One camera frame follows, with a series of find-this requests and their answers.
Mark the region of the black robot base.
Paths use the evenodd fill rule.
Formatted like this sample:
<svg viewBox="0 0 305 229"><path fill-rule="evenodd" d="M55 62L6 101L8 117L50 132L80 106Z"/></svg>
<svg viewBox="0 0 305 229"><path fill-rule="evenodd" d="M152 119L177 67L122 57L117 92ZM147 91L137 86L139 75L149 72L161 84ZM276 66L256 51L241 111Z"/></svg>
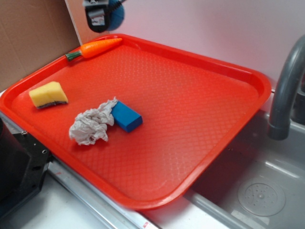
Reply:
<svg viewBox="0 0 305 229"><path fill-rule="evenodd" d="M1 219L41 191L49 159L49 149L34 136L13 134L0 121Z"/></svg>

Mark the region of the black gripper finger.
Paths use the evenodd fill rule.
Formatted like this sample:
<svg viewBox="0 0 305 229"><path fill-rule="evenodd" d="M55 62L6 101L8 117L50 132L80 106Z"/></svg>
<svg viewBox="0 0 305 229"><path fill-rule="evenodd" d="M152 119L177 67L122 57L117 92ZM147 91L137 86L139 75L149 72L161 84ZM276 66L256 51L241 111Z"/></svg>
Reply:
<svg viewBox="0 0 305 229"><path fill-rule="evenodd" d="M86 20L89 28L96 33L108 30L110 26L110 14L108 0L84 0L82 5L85 9Z"/></svg>

